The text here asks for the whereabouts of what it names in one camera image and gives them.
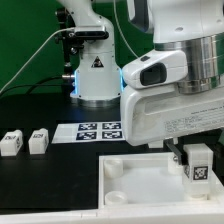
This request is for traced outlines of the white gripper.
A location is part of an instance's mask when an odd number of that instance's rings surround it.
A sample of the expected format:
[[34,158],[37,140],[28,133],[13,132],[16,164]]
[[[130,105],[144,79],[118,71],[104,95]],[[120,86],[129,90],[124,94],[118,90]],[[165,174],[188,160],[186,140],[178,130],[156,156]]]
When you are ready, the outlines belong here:
[[165,140],[185,164],[185,151],[172,139],[224,127],[224,86],[182,95],[175,85],[135,90],[127,86],[121,96],[122,130],[132,146]]

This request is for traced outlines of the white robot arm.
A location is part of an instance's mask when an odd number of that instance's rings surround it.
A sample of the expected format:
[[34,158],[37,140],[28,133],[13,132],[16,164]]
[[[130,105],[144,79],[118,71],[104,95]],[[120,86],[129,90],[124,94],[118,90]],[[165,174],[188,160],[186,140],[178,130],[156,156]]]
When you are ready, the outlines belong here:
[[94,2],[58,0],[84,42],[72,98],[120,103],[132,146],[224,127],[224,0],[126,0],[130,22],[153,37],[148,53],[119,68],[114,28]]

